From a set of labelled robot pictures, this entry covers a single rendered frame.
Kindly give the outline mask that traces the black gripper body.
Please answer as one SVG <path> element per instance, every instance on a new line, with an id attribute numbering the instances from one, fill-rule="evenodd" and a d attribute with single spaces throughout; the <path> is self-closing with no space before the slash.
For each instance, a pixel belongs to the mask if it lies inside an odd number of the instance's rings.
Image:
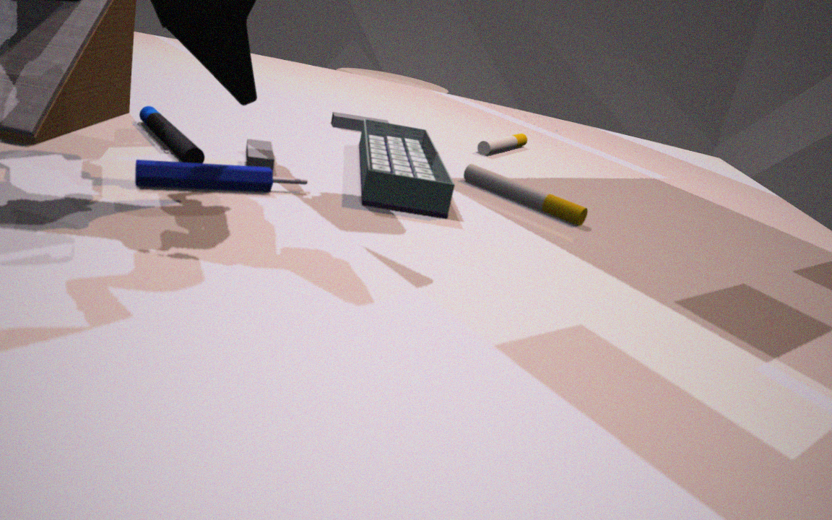
<path id="1" fill-rule="evenodd" d="M 162 27 L 181 24 L 238 0 L 151 0 Z"/>

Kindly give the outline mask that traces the blue stylus with grey metal tip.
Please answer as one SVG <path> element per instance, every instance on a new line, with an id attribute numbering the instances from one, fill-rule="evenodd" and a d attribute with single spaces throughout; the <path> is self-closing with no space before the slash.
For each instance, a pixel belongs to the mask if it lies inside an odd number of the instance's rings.
<path id="1" fill-rule="evenodd" d="M 270 192 L 273 182 L 303 184 L 307 180 L 275 178 L 269 167 L 202 164 L 202 162 L 136 161 L 136 186 L 197 190 Z"/>

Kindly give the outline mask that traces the black marker with blue cap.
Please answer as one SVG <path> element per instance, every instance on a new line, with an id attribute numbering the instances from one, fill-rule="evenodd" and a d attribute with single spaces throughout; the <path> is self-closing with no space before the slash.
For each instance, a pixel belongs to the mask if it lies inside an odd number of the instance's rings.
<path id="1" fill-rule="evenodd" d="M 184 136 L 174 124 L 171 124 L 163 115 L 161 115 L 155 108 L 141 109 L 141 121 L 147 125 L 153 133 L 159 137 L 171 151 L 176 154 L 176 157 L 181 159 L 183 163 L 202 163 L 204 164 L 204 152 L 198 148 L 188 137 Z"/>

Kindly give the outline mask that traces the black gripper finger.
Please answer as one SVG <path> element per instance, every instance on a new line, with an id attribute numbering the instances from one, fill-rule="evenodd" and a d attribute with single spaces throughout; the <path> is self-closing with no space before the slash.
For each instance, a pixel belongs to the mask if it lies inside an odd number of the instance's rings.
<path id="1" fill-rule="evenodd" d="M 238 0 L 166 27 L 241 105 L 257 99 L 247 19 L 256 0 Z"/>

